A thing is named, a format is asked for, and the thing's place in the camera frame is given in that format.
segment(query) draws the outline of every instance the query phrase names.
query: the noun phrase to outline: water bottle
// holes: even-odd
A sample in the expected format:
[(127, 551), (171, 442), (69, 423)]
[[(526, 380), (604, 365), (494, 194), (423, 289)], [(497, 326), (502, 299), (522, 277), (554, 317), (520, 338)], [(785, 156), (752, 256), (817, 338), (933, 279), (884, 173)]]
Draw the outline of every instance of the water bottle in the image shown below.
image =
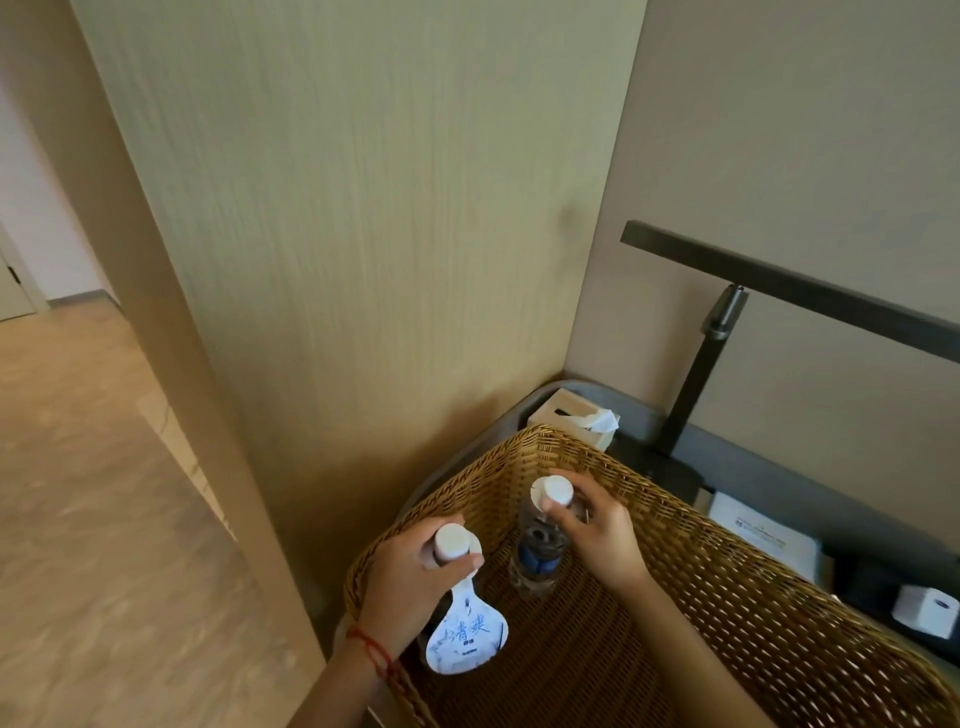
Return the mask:
[(543, 496), (568, 508), (573, 503), (573, 485), (562, 475), (538, 478), (530, 488), (530, 497), (520, 503), (520, 537), (510, 561), (510, 583), (527, 599), (544, 597), (553, 591), (557, 567), (570, 545), (566, 534), (540, 509)]
[[(439, 569), (461, 556), (466, 556), (468, 553), (482, 552), (480, 540), (476, 536), (459, 523), (445, 523), (434, 534), (432, 541), (424, 547), (420, 554), (420, 560), (428, 569)], [(417, 635), (417, 647), (420, 650), (420, 658), (425, 665), (427, 643), (452, 605), (453, 596), (451, 592), (447, 592), (441, 597), (426, 626)]]

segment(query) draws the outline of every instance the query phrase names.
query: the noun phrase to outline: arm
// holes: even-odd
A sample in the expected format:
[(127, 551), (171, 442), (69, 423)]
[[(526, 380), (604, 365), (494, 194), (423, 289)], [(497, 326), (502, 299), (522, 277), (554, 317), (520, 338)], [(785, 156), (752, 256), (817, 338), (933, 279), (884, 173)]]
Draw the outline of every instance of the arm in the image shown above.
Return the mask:
[(543, 510), (570, 537), (590, 572), (630, 612), (687, 728), (775, 728), (647, 570), (626, 507), (589, 475), (554, 471), (590, 504), (589, 524), (548, 498)]
[[(429, 570), (423, 565), (423, 545), (450, 522), (463, 523), (464, 517), (424, 519), (376, 552), (357, 627), (383, 645), (393, 659), (426, 626), (441, 597), (483, 564), (482, 556), (468, 554), (442, 569)], [(364, 644), (345, 640), (287, 728), (359, 725), (379, 682)]]

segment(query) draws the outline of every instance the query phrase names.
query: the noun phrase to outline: bottle label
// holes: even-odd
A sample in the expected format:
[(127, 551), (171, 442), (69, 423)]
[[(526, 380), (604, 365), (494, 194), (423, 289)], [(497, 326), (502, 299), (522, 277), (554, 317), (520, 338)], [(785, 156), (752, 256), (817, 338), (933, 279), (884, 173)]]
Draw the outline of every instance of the bottle label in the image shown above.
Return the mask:
[(553, 573), (557, 566), (560, 565), (560, 558), (541, 561), (537, 558), (537, 555), (524, 544), (520, 544), (517, 547), (516, 555), (519, 557), (520, 564), (522, 564), (527, 571), (534, 574)]

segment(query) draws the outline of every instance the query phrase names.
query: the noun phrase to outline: wicker basket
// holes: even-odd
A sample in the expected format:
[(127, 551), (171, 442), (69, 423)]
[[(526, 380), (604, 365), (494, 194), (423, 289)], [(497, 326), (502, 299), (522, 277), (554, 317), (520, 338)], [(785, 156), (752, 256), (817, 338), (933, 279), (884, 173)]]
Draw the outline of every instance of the wicker basket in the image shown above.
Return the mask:
[(384, 533), (351, 567), (356, 618), (373, 550), (429, 515), (463, 511), (487, 561), (478, 593), (510, 624), (504, 650), (454, 677), (413, 650), (392, 682), (421, 726), (675, 725), (657, 671), (625, 612), (568, 555), (538, 603), (511, 589), (519, 499), (551, 467), (587, 471), (628, 504), (651, 573), (781, 726), (960, 726), (960, 700), (923, 658), (649, 480), (547, 426), (491, 450)]

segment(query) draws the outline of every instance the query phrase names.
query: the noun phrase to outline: marble floor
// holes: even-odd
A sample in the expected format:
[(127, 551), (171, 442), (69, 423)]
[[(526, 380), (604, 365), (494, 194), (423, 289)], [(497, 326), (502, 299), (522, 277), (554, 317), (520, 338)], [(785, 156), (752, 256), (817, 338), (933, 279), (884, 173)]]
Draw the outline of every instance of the marble floor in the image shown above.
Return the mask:
[(307, 690), (105, 299), (0, 322), (0, 727), (282, 726)]

